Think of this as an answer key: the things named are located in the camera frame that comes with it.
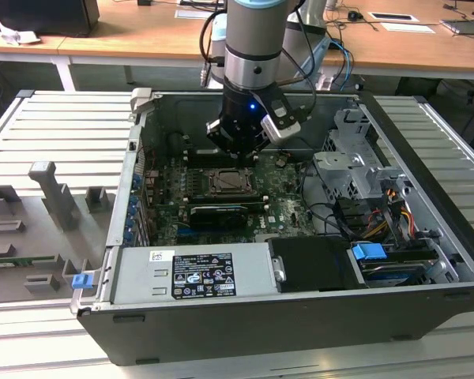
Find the aluminum profile table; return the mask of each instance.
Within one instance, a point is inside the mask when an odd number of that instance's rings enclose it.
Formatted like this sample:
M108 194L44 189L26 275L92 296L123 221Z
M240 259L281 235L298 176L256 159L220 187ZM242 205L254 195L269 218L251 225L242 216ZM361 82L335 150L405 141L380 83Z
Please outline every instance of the aluminum profile table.
M34 160L52 159L60 167L58 175L70 177L75 193L83 191L83 181L84 186L106 181L115 190L123 141L132 125L129 96L35 92L16 99L0 120L0 180L17 180L13 183L21 196L40 194L35 186L25 185L24 177ZM413 98L378 97L378 102L462 212L474 216L474 151L428 105ZM391 153L385 154L393 162ZM458 315L418 341L117 367L70 313L69 303L0 304L0 378L474 377L474 313ZM210 338L225 343L224 336Z

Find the motherboard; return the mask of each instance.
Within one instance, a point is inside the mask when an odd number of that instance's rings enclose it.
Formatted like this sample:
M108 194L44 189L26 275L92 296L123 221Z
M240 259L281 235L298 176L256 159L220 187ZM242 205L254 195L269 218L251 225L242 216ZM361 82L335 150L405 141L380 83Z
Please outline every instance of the motherboard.
M316 234L299 193L299 164L288 154L262 153L249 167L211 166L160 157L146 172L154 246Z

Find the sticker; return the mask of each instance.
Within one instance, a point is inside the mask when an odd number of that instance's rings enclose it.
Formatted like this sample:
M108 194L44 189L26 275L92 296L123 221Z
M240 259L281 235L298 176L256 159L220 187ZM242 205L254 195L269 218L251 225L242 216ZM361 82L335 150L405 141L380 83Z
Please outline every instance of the sticker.
M172 254L171 259L172 297L176 300L237 295L231 253Z
M149 261L150 262L158 262L158 261L172 261L172 257L175 254L175 250L152 250L149 253Z

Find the gray floor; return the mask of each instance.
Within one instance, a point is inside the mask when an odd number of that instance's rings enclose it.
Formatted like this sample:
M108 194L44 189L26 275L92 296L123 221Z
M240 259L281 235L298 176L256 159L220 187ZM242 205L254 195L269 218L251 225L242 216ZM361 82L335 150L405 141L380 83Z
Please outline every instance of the gray floor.
M134 87L182 90L200 89L200 70L166 67L134 67L135 85L125 82L120 66L76 65L74 75L84 91L129 91ZM363 83L366 90L379 95L393 95L398 77L361 77L354 75L352 83ZM19 89L62 90L56 68L43 63L3 62L0 64L0 116ZM457 131L460 131L474 112L474 102L467 104L470 87L463 81L442 81L437 95L429 102ZM474 134L474 120L464 137Z

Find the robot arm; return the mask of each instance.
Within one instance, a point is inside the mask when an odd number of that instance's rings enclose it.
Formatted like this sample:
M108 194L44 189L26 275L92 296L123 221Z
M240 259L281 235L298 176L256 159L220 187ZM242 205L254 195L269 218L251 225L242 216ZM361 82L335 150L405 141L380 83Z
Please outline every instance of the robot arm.
M245 157L269 142L281 144L308 118L293 109L276 83L288 15L298 1L228 0L220 117L208 137L225 152Z

